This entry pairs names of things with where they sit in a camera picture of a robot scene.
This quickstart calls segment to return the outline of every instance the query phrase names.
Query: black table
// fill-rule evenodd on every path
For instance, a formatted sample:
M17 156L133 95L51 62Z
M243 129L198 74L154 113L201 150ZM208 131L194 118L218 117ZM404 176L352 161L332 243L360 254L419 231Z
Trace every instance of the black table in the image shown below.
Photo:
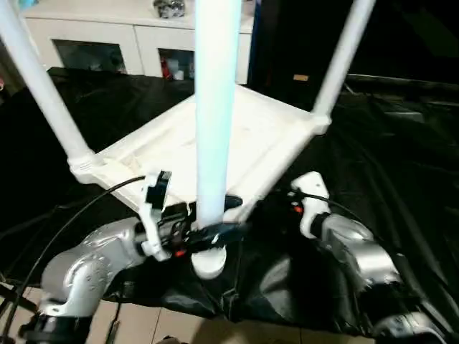
M193 93L187 81L61 69L49 73L95 151ZM393 258L404 279L452 331L459 330L458 307L426 266L449 289L458 290L458 116L457 107L342 96L327 133L310 142L276 186L319 171L332 199L403 253ZM101 189L72 177L64 152L27 90L0 107L0 119L6 195L2 231L38 217L0 239L0 272L17 284L60 225ZM67 206L56 209L57 204ZM52 246L33 285L58 252L102 224L134 215L114 197L105 197ZM298 229L279 230L285 228L284 219L265 223L253 216L252 222L247 238L228 246L227 264L218 278L200 280L186 257L164 263L149 259L121 273L106 297L202 317L367 334L354 294L330 257L299 236Z

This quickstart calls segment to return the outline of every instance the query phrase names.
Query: shelf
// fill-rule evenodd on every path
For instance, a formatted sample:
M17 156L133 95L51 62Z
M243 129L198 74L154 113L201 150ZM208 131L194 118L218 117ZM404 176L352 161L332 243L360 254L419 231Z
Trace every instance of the shelf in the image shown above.
M25 18L194 29L194 1L185 3L185 16L175 19L159 18L152 0L41 0L22 13ZM240 33L252 33L254 13L255 0L244 1Z

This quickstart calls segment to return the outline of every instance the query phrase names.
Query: cabinet door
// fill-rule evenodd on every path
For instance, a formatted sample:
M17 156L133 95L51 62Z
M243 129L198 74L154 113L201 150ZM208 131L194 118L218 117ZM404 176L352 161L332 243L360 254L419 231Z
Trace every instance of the cabinet door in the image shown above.
M174 75L176 65L184 78L194 77L194 30L166 27L135 27L145 75L163 77L166 59L168 71ZM249 69L250 34L239 35L236 82L245 84Z
M132 25L57 19L26 22L46 68L143 74Z

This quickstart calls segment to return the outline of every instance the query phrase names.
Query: tile floor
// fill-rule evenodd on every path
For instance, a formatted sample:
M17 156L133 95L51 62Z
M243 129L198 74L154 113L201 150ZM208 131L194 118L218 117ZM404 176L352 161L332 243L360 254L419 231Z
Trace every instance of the tile floor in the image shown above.
M27 298L39 302L41 290L28 288ZM87 344L103 344L108 326L115 314L116 304L103 301L95 314ZM19 310L11 328L16 334L21 324L32 314ZM115 344L154 344L167 335L190 344L372 344L373 340L345 335L317 333L244 321L237 324L224 320L205 320L194 315L173 312L165 308L150 308L124 304L120 312L120 326ZM0 319L3 329L5 316ZM15 337L16 342L24 341Z

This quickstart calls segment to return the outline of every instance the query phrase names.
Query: white plastic platform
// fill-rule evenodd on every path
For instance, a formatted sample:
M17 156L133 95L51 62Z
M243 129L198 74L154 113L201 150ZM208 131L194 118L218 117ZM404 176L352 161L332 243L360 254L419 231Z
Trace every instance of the white plastic platform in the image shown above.
M195 201L195 113L195 96L191 96L99 152L105 164L91 171L94 182L109 188L135 176L167 170L172 179L166 205ZM242 197L244 205L228 211L225 220L244 219L315 130L309 112L236 86L227 192ZM142 185L142 181L133 183L114 194L137 210Z

